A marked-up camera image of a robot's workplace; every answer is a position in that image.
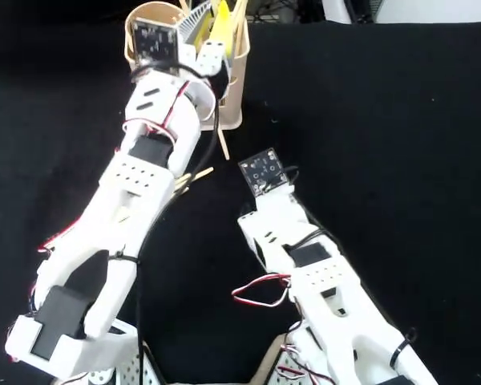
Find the yellow object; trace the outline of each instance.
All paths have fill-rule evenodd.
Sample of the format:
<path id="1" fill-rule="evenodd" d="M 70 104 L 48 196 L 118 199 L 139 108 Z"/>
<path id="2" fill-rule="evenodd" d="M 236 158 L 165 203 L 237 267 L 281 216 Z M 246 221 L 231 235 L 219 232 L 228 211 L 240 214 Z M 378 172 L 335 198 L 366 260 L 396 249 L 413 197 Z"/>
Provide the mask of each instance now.
<path id="1" fill-rule="evenodd" d="M 230 14 L 230 9 L 225 0 L 221 0 L 217 8 L 217 16 L 212 30 L 210 31 L 211 40 L 216 40 L 224 44 L 226 56 L 232 57 L 232 42 L 233 42 L 233 22 Z"/>
<path id="2" fill-rule="evenodd" d="M 196 47 L 196 52 L 200 52 L 201 44 L 206 39 L 206 35 L 208 33 L 208 28 L 210 27 L 211 20 L 212 20 L 212 12 L 209 11 L 207 12 L 203 25 L 201 26 L 200 31 L 196 35 L 196 38 L 194 39 L 194 42 L 193 42 L 194 47 Z"/>

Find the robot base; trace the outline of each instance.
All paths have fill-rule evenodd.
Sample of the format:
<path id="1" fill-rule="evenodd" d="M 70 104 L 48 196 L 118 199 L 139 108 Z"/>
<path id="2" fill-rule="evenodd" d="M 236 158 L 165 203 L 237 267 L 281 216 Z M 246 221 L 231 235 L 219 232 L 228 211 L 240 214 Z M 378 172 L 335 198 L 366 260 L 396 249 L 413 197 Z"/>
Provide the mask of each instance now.
<path id="1" fill-rule="evenodd" d="M 92 371 L 78 381 L 70 383 L 71 385 L 137 385 L 139 384 L 139 356 L 135 355 L 130 360 L 119 365 L 115 370 L 108 371 Z M 52 385 L 63 385 L 65 381 L 57 380 Z M 146 385 L 162 385 L 164 383 L 157 377 L 150 360 L 144 356 L 144 378 L 143 383 Z"/>

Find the black wire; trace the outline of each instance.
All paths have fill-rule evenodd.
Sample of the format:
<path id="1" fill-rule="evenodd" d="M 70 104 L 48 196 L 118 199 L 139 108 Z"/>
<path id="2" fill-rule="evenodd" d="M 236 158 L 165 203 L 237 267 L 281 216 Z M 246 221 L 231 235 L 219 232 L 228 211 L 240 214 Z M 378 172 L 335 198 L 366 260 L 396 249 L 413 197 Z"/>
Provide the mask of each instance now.
<path id="1" fill-rule="evenodd" d="M 338 238 L 335 237 L 327 228 L 322 227 L 321 222 L 319 222 L 319 220 L 306 208 L 306 206 L 303 205 L 303 202 L 301 202 L 299 198 L 297 198 L 295 195 L 293 197 L 296 200 L 296 202 L 303 208 L 303 211 L 305 212 L 305 215 L 308 217 L 309 221 L 312 222 L 314 225 L 316 225 L 322 231 L 323 234 L 325 234 L 329 239 L 333 241 L 333 243 L 337 245 L 338 251 L 340 251 L 340 254 L 342 254 L 344 257 L 347 257 L 346 250 L 344 249 L 344 246 L 342 246 L 342 243 L 338 240 Z"/>
<path id="2" fill-rule="evenodd" d="M 142 66 L 138 66 L 136 69 L 134 69 L 131 72 L 130 77 L 132 80 L 135 80 L 142 72 L 145 72 L 148 69 L 157 70 L 157 71 L 168 71 L 168 70 L 171 70 L 172 68 L 187 71 L 188 73 L 190 73 L 191 75 L 194 75 L 198 79 L 206 78 L 205 75 L 200 74 L 194 68 L 186 64 L 174 62 L 171 60 L 154 60 Z"/>
<path id="3" fill-rule="evenodd" d="M 60 383 L 59 385 L 67 385 L 68 383 L 75 383 L 75 382 L 83 379 L 88 374 L 89 373 L 84 373 L 83 375 L 81 375 L 80 377 L 77 377 L 76 379 L 68 379 L 67 381 L 64 381 L 63 383 Z"/>
<path id="4" fill-rule="evenodd" d="M 395 363 L 398 360 L 399 355 L 401 354 L 402 350 L 413 343 L 417 339 L 417 330 L 412 327 L 408 333 L 404 336 L 404 341 L 398 346 L 395 352 L 390 357 L 390 367 L 395 370 Z"/>
<path id="5" fill-rule="evenodd" d="M 289 180 L 289 183 L 290 184 L 294 184 L 294 182 L 296 181 L 296 179 L 299 177 L 299 168 L 298 166 L 288 166 L 288 167 L 285 167 L 283 168 L 283 170 L 281 170 L 281 172 L 275 176 L 273 176 L 272 178 L 270 178 L 268 181 L 267 181 L 267 184 L 264 186 L 263 188 L 263 191 L 266 192 L 271 186 L 271 184 L 275 181 L 275 180 L 280 180 L 280 175 L 282 173 L 284 174 L 287 174 L 289 172 L 294 172 L 294 177 Z"/>
<path id="6" fill-rule="evenodd" d="M 135 78 L 137 78 L 142 72 L 146 71 L 147 69 L 170 70 L 172 68 L 187 71 L 199 79 L 204 79 L 206 77 L 198 73 L 195 69 L 189 66 L 186 66 L 185 64 L 182 64 L 182 63 L 177 63 L 173 61 L 155 61 L 155 62 L 144 64 L 143 66 L 137 67 L 134 71 L 132 71 L 131 78 L 132 80 L 135 80 Z M 173 197 L 164 206 L 164 208 L 160 212 L 157 219 L 153 221 L 152 225 L 148 229 L 146 236 L 143 239 L 143 243 L 141 244 L 141 247 L 139 249 L 139 253 L 138 253 L 139 260 L 143 255 L 144 249 L 146 248 L 148 238 L 153 233 L 157 223 L 159 223 L 160 218 L 162 218 L 165 215 L 165 213 L 175 203 L 178 197 L 184 193 L 185 189 L 194 180 L 196 174 L 210 160 L 217 144 L 218 135 L 219 135 L 219 100 L 216 99 L 216 105 L 214 107 L 214 125 L 212 130 L 212 136 L 210 138 L 210 142 L 208 144 L 207 150 L 205 151 L 205 154 L 203 154 L 203 156 L 201 157 L 200 161 L 198 162 L 198 165 L 192 170 L 190 177 L 185 181 L 185 183 L 182 184 L 182 186 L 178 190 L 175 191 L 175 193 L 173 194 Z M 142 331 L 142 323 L 141 323 L 142 322 L 141 321 L 141 318 L 142 318 L 141 303 L 143 298 L 142 290 L 143 290 L 142 270 L 140 268 L 140 264 L 138 263 L 137 264 L 137 289 L 136 289 L 136 296 L 135 296 L 135 323 L 137 327 L 137 348 L 139 350 L 139 373 L 140 373 L 139 385 L 143 385 L 143 377 L 144 377 L 143 375 L 144 348 L 143 348 L 143 331 Z"/>

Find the white plastic part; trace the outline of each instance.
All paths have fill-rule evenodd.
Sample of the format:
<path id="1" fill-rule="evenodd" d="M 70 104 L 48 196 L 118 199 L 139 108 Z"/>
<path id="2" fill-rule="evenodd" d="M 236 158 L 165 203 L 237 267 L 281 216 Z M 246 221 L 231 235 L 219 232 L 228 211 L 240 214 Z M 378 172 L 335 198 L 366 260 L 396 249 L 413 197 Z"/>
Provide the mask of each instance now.
<path id="1" fill-rule="evenodd" d="M 213 76 L 220 71 L 224 60 L 226 60 L 224 57 L 224 43 L 209 39 L 201 46 L 200 53 L 196 59 L 196 70 L 202 75 Z M 229 78 L 231 75 L 230 66 L 227 64 L 226 67 Z"/>
<path id="2" fill-rule="evenodd" d="M 351 24 L 350 14 L 347 12 L 344 0 L 322 0 L 322 9 L 326 20 Z"/>
<path id="3" fill-rule="evenodd" d="M 137 352 L 137 334 L 133 326 L 115 320 L 112 325 L 126 332 L 107 333 L 99 340 L 61 336 L 50 360 L 31 354 L 42 325 L 32 318 L 19 316 L 6 342 L 6 352 L 25 363 L 60 379 L 69 379 L 94 368 L 106 370 L 120 365 Z"/>
<path id="4" fill-rule="evenodd" d="M 192 43 L 196 37 L 197 32 L 203 25 L 207 13 L 212 8 L 210 0 L 201 3 L 196 8 L 192 9 L 191 13 L 180 20 L 177 24 L 178 30 L 185 43 Z"/>
<path id="5" fill-rule="evenodd" d="M 384 0 L 375 21 L 481 22 L 481 0 Z"/>
<path id="6" fill-rule="evenodd" d="M 411 346 L 398 356 L 397 371 L 390 368 L 390 358 L 404 337 L 383 318 L 362 288 L 358 275 L 326 235 L 305 245 L 320 243 L 330 257 L 295 267 L 282 246 L 295 244 L 317 226 L 308 222 L 302 207 L 290 195 L 292 191 L 291 186 L 284 184 L 259 196 L 257 211 L 238 221 L 252 251 L 263 254 L 258 257 L 266 270 L 291 274 L 289 298 L 299 303 L 306 324 L 319 343 L 311 345 L 311 338 L 294 333 L 295 342 L 302 346 L 302 358 L 316 372 L 330 373 L 337 385 L 382 383 L 399 374 L 416 385 L 435 385 L 435 379 Z M 321 294 L 333 288 L 336 294 L 324 299 Z M 354 349 L 363 355 L 356 363 Z"/>
<path id="7" fill-rule="evenodd" d="M 176 137 L 176 144 L 168 159 L 168 169 L 175 177 L 183 175 L 201 133 L 200 119 L 191 101 L 185 95 L 177 98 L 184 82 L 185 79 L 157 71 L 143 76 L 125 109 L 126 121 L 133 121 L 126 124 L 127 133 L 121 144 L 121 149 L 127 152 L 146 132 L 143 124 L 135 119 L 163 125 L 169 115 L 166 128 Z"/>
<path id="8" fill-rule="evenodd" d="M 138 257 L 148 230 L 171 199 L 175 178 L 183 174 L 200 137 L 200 121 L 192 102 L 183 94 L 176 97 L 184 82 L 185 79 L 154 71 L 139 81 L 126 116 L 156 123 L 165 120 L 167 129 L 176 138 L 168 168 L 127 154 L 146 132 L 137 122 L 128 122 L 121 147 L 103 173 L 89 205 L 71 231 L 51 242 L 55 249 L 38 268 L 34 295 L 37 309 L 52 286 L 63 286 L 71 273 L 96 252 L 105 249 L 110 255 L 122 252 L 128 257 Z M 61 379 L 117 367 L 136 353 L 135 328 L 115 319 L 135 275 L 133 261 L 112 259 L 108 262 L 107 280 L 83 322 L 85 339 L 62 335 L 50 359 L 40 358 L 31 350 L 42 325 L 33 318 L 19 316 L 7 339 L 6 351 Z M 125 334 L 108 333 L 111 325 Z"/>

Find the wooden pencil holder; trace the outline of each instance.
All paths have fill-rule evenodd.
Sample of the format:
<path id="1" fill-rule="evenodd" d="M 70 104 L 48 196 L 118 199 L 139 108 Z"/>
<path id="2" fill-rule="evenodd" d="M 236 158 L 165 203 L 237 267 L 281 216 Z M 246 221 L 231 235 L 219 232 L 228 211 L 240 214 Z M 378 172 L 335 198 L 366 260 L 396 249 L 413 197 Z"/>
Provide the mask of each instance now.
<path id="1" fill-rule="evenodd" d="M 145 18 L 156 22 L 164 22 L 166 24 L 175 24 L 185 17 L 185 11 L 178 6 L 166 2 L 146 2 L 136 7 L 125 20 L 125 47 L 124 56 L 128 61 L 130 68 L 135 68 L 134 44 L 131 35 L 131 23 L 135 18 Z M 232 61 L 232 78 L 228 88 L 227 95 L 220 102 L 220 143 L 223 148 L 224 157 L 230 158 L 228 146 L 224 138 L 223 130 L 233 130 L 238 128 L 242 123 L 242 95 L 244 91 L 244 81 L 248 54 L 251 48 L 248 33 L 248 23 L 244 19 L 241 28 L 240 43 L 237 53 Z M 202 130 L 212 130 L 213 119 L 202 123 Z"/>

